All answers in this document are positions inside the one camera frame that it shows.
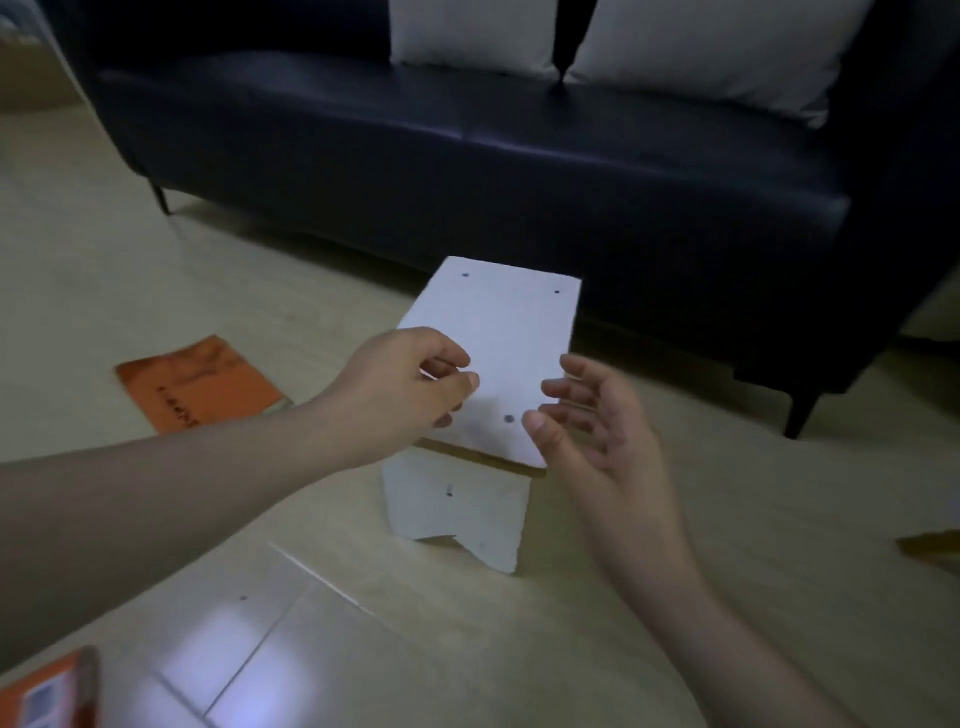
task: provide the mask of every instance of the black leather sofa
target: black leather sofa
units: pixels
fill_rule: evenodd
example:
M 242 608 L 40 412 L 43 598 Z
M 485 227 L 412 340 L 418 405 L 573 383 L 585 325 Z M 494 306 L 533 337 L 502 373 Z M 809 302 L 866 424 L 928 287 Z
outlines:
M 162 188 L 424 270 L 584 279 L 582 310 L 790 394 L 795 437 L 960 252 L 960 3 L 878 0 L 832 114 L 391 67 L 387 0 L 39 0 Z M 561 0 L 569 65 L 592 2 Z

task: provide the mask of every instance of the forearm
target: forearm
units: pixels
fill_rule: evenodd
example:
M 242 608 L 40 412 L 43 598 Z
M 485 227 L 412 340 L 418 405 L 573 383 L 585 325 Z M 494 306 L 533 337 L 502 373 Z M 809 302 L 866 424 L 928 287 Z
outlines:
M 860 723 L 738 617 L 703 579 L 634 576 L 631 607 L 713 728 L 853 728 Z
M 0 667 L 118 606 L 336 469 L 322 412 L 0 466 Z

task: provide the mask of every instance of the orange package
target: orange package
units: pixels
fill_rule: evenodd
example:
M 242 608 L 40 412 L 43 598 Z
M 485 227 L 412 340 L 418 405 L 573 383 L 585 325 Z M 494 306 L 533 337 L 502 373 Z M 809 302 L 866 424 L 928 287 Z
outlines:
M 0 690 L 0 728 L 96 728 L 100 661 L 84 647 Z
M 160 434 L 258 415 L 290 401 L 219 336 L 116 367 Z

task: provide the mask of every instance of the floor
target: floor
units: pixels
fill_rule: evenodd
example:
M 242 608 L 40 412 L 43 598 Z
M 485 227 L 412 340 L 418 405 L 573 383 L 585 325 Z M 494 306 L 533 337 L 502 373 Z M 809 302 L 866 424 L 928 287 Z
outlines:
M 218 333 L 294 401 L 396 324 L 423 276 L 174 194 L 164 218 L 81 108 L 0 116 L 0 458 L 151 434 L 111 368 Z M 885 354 L 817 408 L 578 328 L 625 368 L 695 545 L 750 621 L 874 726 L 960 725 L 960 579 L 899 535 L 960 523 L 960 370 Z M 400 540 L 379 470 L 330 478 L 9 672 L 104 657 L 104 725 L 692 726 L 656 645 L 536 481 L 517 575 Z

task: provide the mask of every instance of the white pillow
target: white pillow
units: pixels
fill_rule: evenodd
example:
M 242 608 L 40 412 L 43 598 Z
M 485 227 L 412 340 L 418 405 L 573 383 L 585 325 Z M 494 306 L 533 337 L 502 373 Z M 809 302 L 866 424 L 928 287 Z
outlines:
M 393 63 L 556 80 L 557 0 L 390 0 Z
M 873 0 L 597 0 L 566 79 L 737 101 L 819 126 Z

